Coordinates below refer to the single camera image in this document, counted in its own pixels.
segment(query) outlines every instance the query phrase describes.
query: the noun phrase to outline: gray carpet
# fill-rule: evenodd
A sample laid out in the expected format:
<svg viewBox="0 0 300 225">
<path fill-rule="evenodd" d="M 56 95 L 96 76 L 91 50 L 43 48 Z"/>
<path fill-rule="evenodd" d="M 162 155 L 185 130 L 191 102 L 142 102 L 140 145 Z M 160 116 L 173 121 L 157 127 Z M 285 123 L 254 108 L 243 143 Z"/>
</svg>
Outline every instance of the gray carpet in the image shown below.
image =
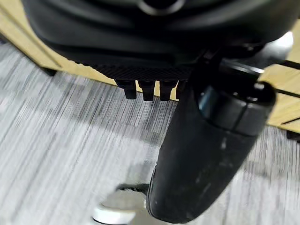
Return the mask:
<svg viewBox="0 0 300 225">
<path fill-rule="evenodd" d="M 0 225 L 83 225 L 120 183 L 150 179 L 175 102 L 46 74 L 0 46 Z M 195 225 L 300 224 L 300 145 L 267 127 Z"/>
</svg>

